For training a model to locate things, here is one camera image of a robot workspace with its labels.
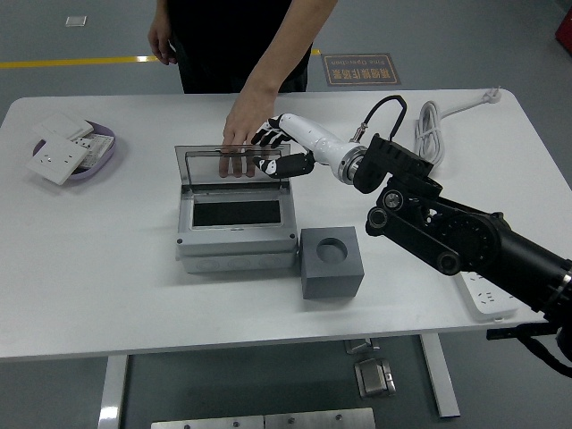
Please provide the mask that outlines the person's right hand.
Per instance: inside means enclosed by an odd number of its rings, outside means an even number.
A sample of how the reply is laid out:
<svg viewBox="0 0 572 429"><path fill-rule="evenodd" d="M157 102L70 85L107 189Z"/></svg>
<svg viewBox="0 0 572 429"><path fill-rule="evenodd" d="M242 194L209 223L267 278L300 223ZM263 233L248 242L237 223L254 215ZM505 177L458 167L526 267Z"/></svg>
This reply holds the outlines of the person's right hand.
<svg viewBox="0 0 572 429"><path fill-rule="evenodd" d="M156 59L163 65L177 63L171 44L172 29L168 19L154 19L150 25L147 40Z"/></svg>

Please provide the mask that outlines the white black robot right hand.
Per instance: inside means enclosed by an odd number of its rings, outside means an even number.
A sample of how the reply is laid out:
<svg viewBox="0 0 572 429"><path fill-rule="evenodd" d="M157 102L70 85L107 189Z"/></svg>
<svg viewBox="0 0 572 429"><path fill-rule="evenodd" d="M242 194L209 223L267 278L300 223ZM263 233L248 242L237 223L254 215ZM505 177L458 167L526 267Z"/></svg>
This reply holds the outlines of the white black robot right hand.
<svg viewBox="0 0 572 429"><path fill-rule="evenodd" d="M334 177L342 183L353 182L353 168L365 153L357 143L344 142L316 122L295 114L281 114L268 119L259 128L251 143L277 148L282 143L296 142L306 151L268 160L252 158L254 166L273 179L286 179L309 174L314 164L331 167Z"/></svg>

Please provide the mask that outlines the person's left hand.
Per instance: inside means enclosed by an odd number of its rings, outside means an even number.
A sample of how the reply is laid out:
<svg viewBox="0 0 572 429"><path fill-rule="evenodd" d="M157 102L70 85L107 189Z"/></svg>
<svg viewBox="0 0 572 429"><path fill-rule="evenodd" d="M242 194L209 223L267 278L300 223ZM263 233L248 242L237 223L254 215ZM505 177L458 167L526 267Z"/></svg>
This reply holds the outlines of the person's left hand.
<svg viewBox="0 0 572 429"><path fill-rule="evenodd" d="M263 123L273 116L278 93L274 90L244 87L238 94L223 128L224 157L219 174L225 177L230 169L230 154L240 153L249 145Z"/></svg>

